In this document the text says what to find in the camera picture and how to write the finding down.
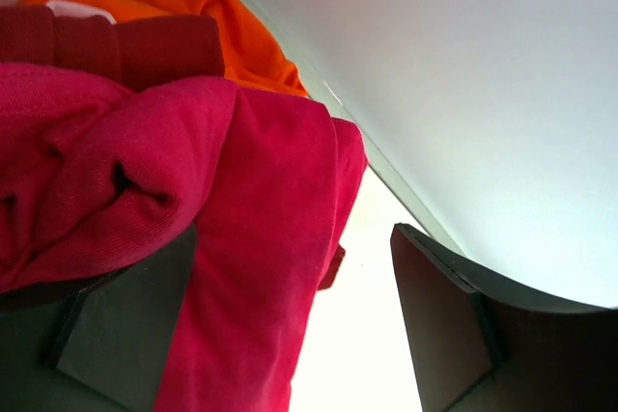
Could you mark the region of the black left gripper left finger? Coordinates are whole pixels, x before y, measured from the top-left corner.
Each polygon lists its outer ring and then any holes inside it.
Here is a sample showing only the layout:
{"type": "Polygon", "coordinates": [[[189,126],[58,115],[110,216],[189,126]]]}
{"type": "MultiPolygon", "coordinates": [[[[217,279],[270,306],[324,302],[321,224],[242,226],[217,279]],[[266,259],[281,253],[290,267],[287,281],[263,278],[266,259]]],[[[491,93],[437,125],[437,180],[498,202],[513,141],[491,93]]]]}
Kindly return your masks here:
{"type": "Polygon", "coordinates": [[[153,410],[195,246],[189,227],[132,266],[2,293],[2,410],[153,410]]]}

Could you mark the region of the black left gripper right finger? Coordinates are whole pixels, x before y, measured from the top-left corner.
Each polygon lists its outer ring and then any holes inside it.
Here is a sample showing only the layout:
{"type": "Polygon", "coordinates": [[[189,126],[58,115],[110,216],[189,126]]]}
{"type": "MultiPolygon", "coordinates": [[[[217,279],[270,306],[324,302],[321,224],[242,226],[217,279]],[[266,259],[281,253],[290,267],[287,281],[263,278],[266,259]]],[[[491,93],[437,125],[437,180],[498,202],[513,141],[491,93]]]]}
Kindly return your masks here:
{"type": "Polygon", "coordinates": [[[392,261],[426,411],[613,411],[617,313],[518,283],[408,224],[392,261]]]}

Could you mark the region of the magenta t shirt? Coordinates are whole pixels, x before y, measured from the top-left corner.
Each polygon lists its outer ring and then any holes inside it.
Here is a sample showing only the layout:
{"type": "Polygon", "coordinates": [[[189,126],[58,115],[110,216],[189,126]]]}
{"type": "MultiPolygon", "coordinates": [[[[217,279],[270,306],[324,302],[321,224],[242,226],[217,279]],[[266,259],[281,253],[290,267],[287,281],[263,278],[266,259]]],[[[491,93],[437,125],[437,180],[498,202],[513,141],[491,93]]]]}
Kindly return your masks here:
{"type": "Polygon", "coordinates": [[[366,166],[358,128],[304,97],[5,63],[1,289],[118,270],[194,226],[155,407],[285,411],[366,166]]]}

